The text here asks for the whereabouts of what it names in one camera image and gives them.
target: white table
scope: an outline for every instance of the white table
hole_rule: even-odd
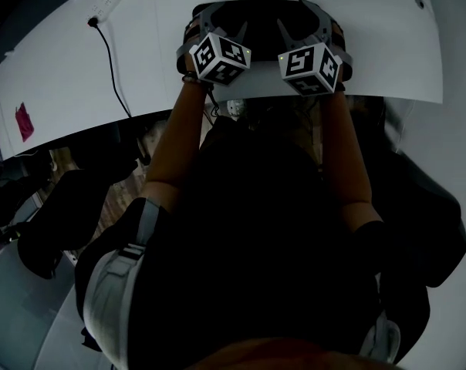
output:
[[[101,25],[118,87],[134,116],[172,108],[181,87],[175,51],[192,9],[221,0],[123,0]],[[429,0],[310,0],[343,27],[354,58],[347,93],[442,101],[441,50]],[[103,41],[85,23],[94,0],[67,2],[33,29],[0,65],[3,157],[125,119],[113,94]],[[276,62],[252,65],[218,100],[293,94]],[[35,128],[22,142],[15,108]]]

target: person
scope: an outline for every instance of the person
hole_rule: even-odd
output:
[[[322,176],[286,108],[255,131],[217,118],[199,148],[206,95],[184,82],[142,198],[83,252],[79,312],[88,274],[136,235],[147,198],[160,211],[133,289],[129,368],[394,368],[358,356],[382,311],[366,249],[386,231],[344,93],[320,98]]]

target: forearm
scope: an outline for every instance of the forearm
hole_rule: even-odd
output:
[[[157,144],[147,172],[147,182],[179,188],[190,173],[201,140],[206,92],[198,84],[185,83]]]
[[[371,204],[372,190],[346,98],[342,92],[321,102],[324,178],[339,204]]]

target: white wall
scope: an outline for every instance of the white wall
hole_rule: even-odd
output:
[[[416,102],[401,146],[460,201],[466,227],[466,0],[431,0],[441,37],[444,103]],[[429,290],[431,318],[401,362],[420,370],[466,369],[466,255]]]

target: wooden floor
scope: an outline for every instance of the wooden floor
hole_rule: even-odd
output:
[[[314,138],[313,149],[315,155],[320,160],[321,143],[318,118],[319,113],[317,108],[311,109],[309,112],[311,119],[307,119],[306,129],[307,131],[309,131],[309,123],[312,123]],[[221,114],[226,116],[228,115],[225,106],[221,106]],[[151,157],[154,154],[157,142],[163,134],[165,126],[165,120],[157,121],[143,138],[143,143]],[[202,124],[201,143],[202,141],[204,141],[204,138],[211,127],[211,124],[204,116]],[[50,184],[45,190],[39,192],[39,196],[42,201],[46,200],[48,195],[51,193],[53,187],[56,185],[56,183],[60,180],[60,178],[66,171],[77,169],[77,166],[72,160],[68,148],[53,150],[53,159],[56,162],[57,170],[52,173],[52,184]],[[144,183],[144,177],[146,175],[146,172],[147,167],[143,166],[140,162],[138,162],[138,168],[136,168],[135,171],[133,171],[128,178],[119,183],[115,183],[110,187],[110,190],[108,191],[108,194],[106,196],[106,201],[103,206],[98,227],[93,236],[93,240],[100,236],[106,228],[113,225],[122,216],[123,212],[129,206],[132,200],[139,196],[140,189],[142,188]]]

